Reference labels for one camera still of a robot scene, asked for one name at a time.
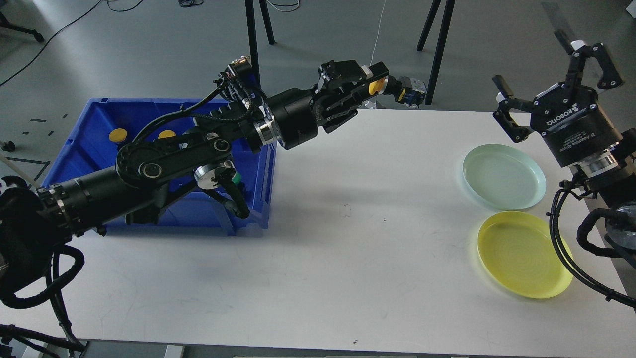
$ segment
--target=white table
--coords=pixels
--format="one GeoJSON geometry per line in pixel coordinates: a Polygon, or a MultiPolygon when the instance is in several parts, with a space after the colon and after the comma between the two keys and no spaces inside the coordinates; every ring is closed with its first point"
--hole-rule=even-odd
{"type": "MultiPolygon", "coordinates": [[[[92,340],[633,357],[632,309],[576,280],[534,300],[487,276],[475,241],[496,211],[460,176],[465,154],[484,143],[539,163],[548,191],[527,211],[547,220],[570,172],[538,135],[515,145],[490,113],[363,110],[332,134],[279,150],[267,230],[119,229],[74,240],[86,255],[64,291],[74,331],[92,340]]],[[[587,213],[567,203],[562,234],[589,274],[621,290],[610,260],[572,239],[587,213]]],[[[61,335],[47,304],[2,307],[0,317],[61,335]]]]}

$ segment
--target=gray floor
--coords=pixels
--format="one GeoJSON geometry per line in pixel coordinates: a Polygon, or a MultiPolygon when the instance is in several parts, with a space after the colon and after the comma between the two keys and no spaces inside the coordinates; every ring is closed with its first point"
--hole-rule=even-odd
{"type": "MultiPolygon", "coordinates": [[[[553,2],[579,38],[608,46],[626,83],[601,94],[600,104],[619,130],[635,126],[636,20],[625,11],[631,0],[553,2]]],[[[95,3],[9,1],[1,10],[12,22],[36,28],[48,39],[95,3]]],[[[135,3],[118,0],[111,6],[122,9],[135,3]]],[[[317,81],[318,66],[331,59],[355,59],[360,64],[384,61],[393,75],[428,82],[441,14],[425,50],[417,52],[415,45],[430,3],[306,0],[292,13],[270,8],[274,46],[266,43],[257,6],[263,90],[276,94],[290,87],[307,88],[317,81]]],[[[433,105],[423,110],[493,111],[494,74],[504,75],[524,99],[563,80],[569,58],[552,32],[540,1],[458,1],[433,105]]],[[[0,81],[29,62],[41,47],[32,36],[0,29],[0,81]]],[[[18,150],[10,156],[31,161],[15,163],[31,176],[39,174],[41,181],[50,168],[47,162],[54,161],[91,97],[201,98],[214,88],[212,81],[219,71],[248,53],[242,1],[208,0],[189,9],[178,7],[176,0],[145,1],[126,13],[109,11],[102,3],[0,87],[0,140],[14,141],[18,150]]],[[[600,70],[595,62],[589,63],[584,83],[593,85],[600,70]]],[[[387,97],[379,101],[388,108],[402,108],[387,97]]],[[[364,124],[354,120],[347,125],[364,124]]],[[[0,173],[8,171],[0,166],[0,173]]],[[[633,276],[627,280],[633,283],[633,276]]],[[[87,357],[160,357],[165,351],[160,345],[105,342],[94,343],[92,349],[87,357]]],[[[225,357],[236,352],[245,351],[232,347],[188,350],[190,357],[225,357]]],[[[245,355],[276,354],[259,352],[250,350],[245,355]]]]}

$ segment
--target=robotic hand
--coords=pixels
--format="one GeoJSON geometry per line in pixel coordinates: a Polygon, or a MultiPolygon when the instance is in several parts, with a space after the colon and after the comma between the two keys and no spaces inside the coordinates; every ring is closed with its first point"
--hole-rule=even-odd
{"type": "MultiPolygon", "coordinates": [[[[120,148],[114,166],[40,188],[37,194],[21,178],[4,177],[0,181],[0,300],[12,308],[50,300],[70,343],[75,344],[69,348],[81,350],[70,332],[60,291],[84,263],[83,254],[66,245],[72,236],[91,229],[103,235],[104,223],[122,215],[127,223],[156,223],[168,206],[197,187],[246,218],[249,209],[237,188],[231,156],[233,141],[244,138],[254,153],[274,141],[290,149],[317,136],[318,127],[333,132],[357,115],[363,102],[379,94],[416,108],[426,94],[422,82],[396,79],[382,62],[360,66],[353,60],[331,61],[322,64],[319,73],[318,83],[307,90],[293,88],[267,98],[248,84],[254,83],[254,74],[249,59],[241,57],[220,72],[216,90],[205,99],[144,127],[120,148]],[[228,106],[211,113],[196,112],[217,95],[228,106]],[[192,117],[195,125],[182,135],[146,141],[166,123],[183,117],[192,117]],[[170,192],[170,181],[182,176],[193,180],[170,192]],[[231,199],[219,194],[219,187],[231,199]],[[60,255],[75,260],[62,275],[57,267],[60,255]],[[43,292],[16,297],[16,292],[41,277],[47,281],[43,292]]],[[[29,336],[16,329],[0,325],[0,336],[29,336]]]]}
{"type": "Polygon", "coordinates": [[[636,299],[598,283],[587,275],[570,257],[558,231],[558,217],[568,195],[581,200],[600,195],[610,208],[593,210],[577,232],[577,242],[587,251],[606,257],[622,257],[636,269],[636,129],[619,133],[597,102],[597,91],[581,85],[585,60],[594,57],[600,64],[602,76],[597,83],[600,90],[623,84],[609,53],[602,43],[592,46],[583,41],[569,41],[564,32],[555,33],[570,55],[570,66],[564,82],[552,85],[532,101],[513,96],[502,76],[494,76],[499,89],[499,108],[493,116],[515,143],[538,132],[561,167],[575,172],[571,181],[563,181],[555,195],[550,216],[550,235],[555,250],[565,267],[590,288],[602,293],[607,300],[615,299],[636,307],[636,299]],[[519,126],[510,109],[531,113],[530,126],[519,126]],[[573,189],[583,190],[582,195],[573,189]],[[596,221],[605,218],[605,240],[612,248],[600,248],[588,241],[588,234],[596,221]]]}

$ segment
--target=white cable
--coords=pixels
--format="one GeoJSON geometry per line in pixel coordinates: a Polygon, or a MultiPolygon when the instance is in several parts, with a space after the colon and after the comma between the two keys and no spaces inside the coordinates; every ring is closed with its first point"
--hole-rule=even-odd
{"type": "Polygon", "coordinates": [[[277,8],[276,6],[282,6],[280,4],[273,4],[270,0],[267,0],[267,3],[272,5],[272,8],[274,8],[274,10],[276,11],[280,11],[282,13],[291,13],[292,11],[296,11],[298,10],[298,8],[300,7],[300,0],[296,0],[295,4],[290,4],[290,5],[285,5],[285,7],[287,6],[295,6],[295,8],[291,9],[291,10],[281,10],[279,8],[277,8]]]}
{"type": "Polygon", "coordinates": [[[387,6],[387,0],[384,0],[384,5],[382,5],[382,12],[380,13],[380,22],[378,23],[378,34],[375,36],[375,43],[373,44],[373,52],[371,53],[371,62],[369,62],[369,65],[373,64],[373,55],[375,54],[375,47],[378,45],[378,38],[380,38],[380,26],[382,25],[382,15],[384,15],[384,6],[387,6]]]}

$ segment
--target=black wheel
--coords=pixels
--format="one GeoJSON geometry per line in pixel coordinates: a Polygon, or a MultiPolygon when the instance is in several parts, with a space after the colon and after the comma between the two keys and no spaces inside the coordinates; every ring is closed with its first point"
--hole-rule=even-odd
{"type": "Polygon", "coordinates": [[[15,144],[12,141],[8,141],[2,146],[2,150],[5,152],[12,152],[15,150],[15,144]]]}

